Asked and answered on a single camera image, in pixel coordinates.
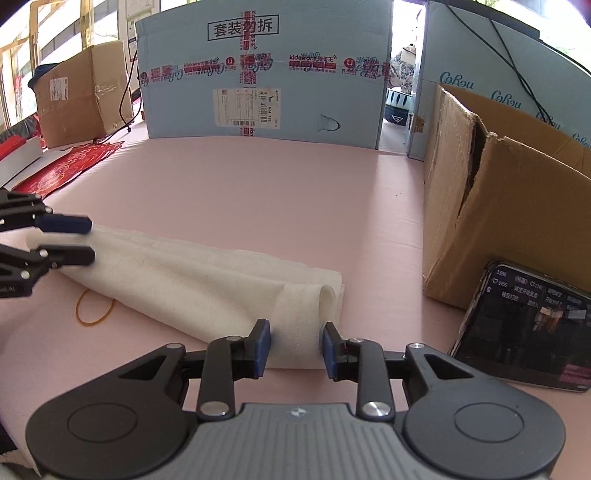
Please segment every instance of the brown cardboard box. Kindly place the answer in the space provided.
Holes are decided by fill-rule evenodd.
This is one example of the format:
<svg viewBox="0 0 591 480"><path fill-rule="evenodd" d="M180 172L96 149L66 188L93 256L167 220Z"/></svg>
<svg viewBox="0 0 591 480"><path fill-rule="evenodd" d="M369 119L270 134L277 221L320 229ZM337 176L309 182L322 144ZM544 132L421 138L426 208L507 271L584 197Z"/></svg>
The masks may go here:
<svg viewBox="0 0 591 480"><path fill-rule="evenodd" d="M506 260L591 291L591 150L529 115L438 87L425 160L425 294L467 308Z"/></svg>
<svg viewBox="0 0 591 480"><path fill-rule="evenodd" d="M59 64L34 87L43 137L50 148L102 138L133 117L123 43L95 45Z"/></svg>

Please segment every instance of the black cable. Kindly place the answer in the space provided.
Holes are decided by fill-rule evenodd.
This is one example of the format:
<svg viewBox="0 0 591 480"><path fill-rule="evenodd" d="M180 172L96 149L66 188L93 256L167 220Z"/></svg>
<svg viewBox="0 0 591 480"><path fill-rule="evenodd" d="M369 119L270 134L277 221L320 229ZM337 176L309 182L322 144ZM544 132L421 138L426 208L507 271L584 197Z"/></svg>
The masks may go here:
<svg viewBox="0 0 591 480"><path fill-rule="evenodd" d="M542 42L544 44L544 46L548 47L550 50L555 51L556 53L558 53L559 55L562 55L565 59L570 60L571 62L573 62L576 66L578 66L579 68L581 68L582 70L586 71L589 76L591 76L591 70L589 70L585 65L582 65L581 63L579 63L578 61L576 61L573 57L569 57L566 53L564 53L563 51L560 51L559 49L553 47L552 45L547 44L545 41L540 40L540 42Z"/></svg>
<svg viewBox="0 0 591 480"><path fill-rule="evenodd" d="M536 107L538 107L538 110L540 111L541 120L544 121L545 123L550 123L550 115L548 114L548 112L546 111L546 109L544 107L542 107L541 103L539 103L539 101L535 98L534 92L532 91L531 87L529 86L529 84L527 83L527 81L523 77L523 75L517 70L517 67L515 66L515 64L512 64L511 62L509 62L509 60L507 60L495 47L493 47L490 43L488 43L481 35L479 35L472 27L470 27L470 25L468 25L466 22L464 22L454 12L454 10L449 5L445 4L445 6L452 13L452 15L454 17L456 17L457 20L462 25L464 25L464 27L466 27L474 36L476 36L478 39L480 39L481 42L483 42L487 47L489 47L493 52L495 52L497 54L497 56L501 60L503 60L509 66L509 68L511 68L511 70L513 70L515 72L515 74L517 75L517 78L519 78L519 81L520 81L521 85L523 86L525 92L534 101ZM504 42L504 40L502 39L502 37L500 35L499 35L499 38L501 39L501 43L503 45L505 45L505 42ZM511 54L509 53L509 51L508 51L508 49L507 49L506 46L505 46L505 49L507 50L507 53L509 54L509 57L511 57Z"/></svg>
<svg viewBox="0 0 591 480"><path fill-rule="evenodd" d="M131 60L131 68L129 69L130 72L133 72L134 69L134 64L135 61L138 57L138 53L135 52L134 58ZM125 123L125 125L123 125L122 127L118 128L117 130L115 130L113 133L111 133L108 137L100 139L100 138L95 138L93 140L93 143L95 145L103 145L105 143L107 143L111 138L113 138L116 134L118 134L119 132L121 132L124 128L127 129L127 132L130 133L131 132L131 128L130 125L135 122L135 119L138 117L139 113L141 112L142 109L142 101L143 98L141 97L141 95L139 96L139 109L138 112L133 116L133 118L128 122L127 120L125 120L125 118L123 118L123 113L122 113L122 109L123 109L123 102L125 100L125 94L129 91L129 85L131 84L131 74L129 75L129 79L127 80L127 85L125 86L125 90L123 92L123 95L121 96L121 103L119 104L119 116L121 117L121 119L123 120L123 122Z"/></svg>
<svg viewBox="0 0 591 480"><path fill-rule="evenodd" d="M138 52L136 50L134 58L131 60L131 67L129 68L129 79L127 80L127 85L125 86L125 91L129 91L129 85L131 85L131 76L134 73L134 65L135 65L135 61L138 58ZM129 125L127 124L127 121L125 120L125 118L123 118L123 113L121 112L122 108L123 108L123 100L125 100L125 95L123 95L121 97L121 103L119 104L119 116L121 117L121 119L123 120L123 123L125 123L127 125L127 133L131 132L131 129L129 127Z"/></svg>
<svg viewBox="0 0 591 480"><path fill-rule="evenodd" d="M527 83L526 79L523 78L523 75L517 70L517 65L515 65L515 60L513 60L513 56L511 55L511 52L509 51L509 48L507 47L505 40L503 39L503 37L501 37L501 33L497 29L495 23L490 18L488 19L488 21L491 23L492 28L495 30L496 36L499 37L499 40L503 44L503 48L507 52L507 55L509 55L509 60L511 61L511 64L513 65L513 68L515 70L515 73L517 74L517 78L519 78L519 82L520 82L521 86L526 91L526 93L530 96L530 98L534 101L536 107L538 108L538 111L540 112L540 116L542 116L542 120L546 123L551 124L552 120L550 118L550 114L541 105L541 103L539 103L538 99L534 95L534 91L530 87L530 84Z"/></svg>

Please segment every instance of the white cloth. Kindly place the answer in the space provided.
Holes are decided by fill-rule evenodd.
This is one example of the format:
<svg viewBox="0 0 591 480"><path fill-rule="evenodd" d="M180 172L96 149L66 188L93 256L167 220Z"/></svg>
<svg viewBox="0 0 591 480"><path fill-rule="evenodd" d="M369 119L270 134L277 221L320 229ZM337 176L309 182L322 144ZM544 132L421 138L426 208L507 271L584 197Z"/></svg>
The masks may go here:
<svg viewBox="0 0 591 480"><path fill-rule="evenodd" d="M94 226L89 235L31 231L27 245L90 245L90 267L63 267L71 279L205 342L247 336L271 322L270 368L322 368L320 331L339 323L338 272L255 252L230 251Z"/></svg>

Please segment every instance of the light blue box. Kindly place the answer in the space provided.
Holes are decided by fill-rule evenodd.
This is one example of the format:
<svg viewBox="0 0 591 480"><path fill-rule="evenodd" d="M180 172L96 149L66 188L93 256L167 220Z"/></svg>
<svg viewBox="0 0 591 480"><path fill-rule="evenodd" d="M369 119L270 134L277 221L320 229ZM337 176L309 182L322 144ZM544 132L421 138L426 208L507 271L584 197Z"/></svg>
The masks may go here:
<svg viewBox="0 0 591 480"><path fill-rule="evenodd" d="M205 0L141 20L150 138L377 148L391 28L391 0Z"/></svg>

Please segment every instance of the blue finger pad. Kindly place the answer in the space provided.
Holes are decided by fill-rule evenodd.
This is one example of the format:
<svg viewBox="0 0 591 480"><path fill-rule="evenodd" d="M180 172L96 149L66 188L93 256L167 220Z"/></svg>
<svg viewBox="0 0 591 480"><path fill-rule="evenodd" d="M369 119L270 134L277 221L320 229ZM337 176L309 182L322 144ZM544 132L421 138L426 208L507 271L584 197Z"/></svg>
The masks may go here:
<svg viewBox="0 0 591 480"><path fill-rule="evenodd" d="M326 327L322 332L322 357L329 378L334 380L336 377L335 345Z"/></svg>
<svg viewBox="0 0 591 480"><path fill-rule="evenodd" d="M92 230L92 221L88 217L46 213L39 215L35 219L35 226L43 232L80 233L84 235Z"/></svg>
<svg viewBox="0 0 591 480"><path fill-rule="evenodd" d="M265 366L267 364L267 357L269 356L269 350L271 349L271 325L269 320L265 320L262 332L256 341L256 354L254 362L254 373L255 377L262 377L265 372Z"/></svg>

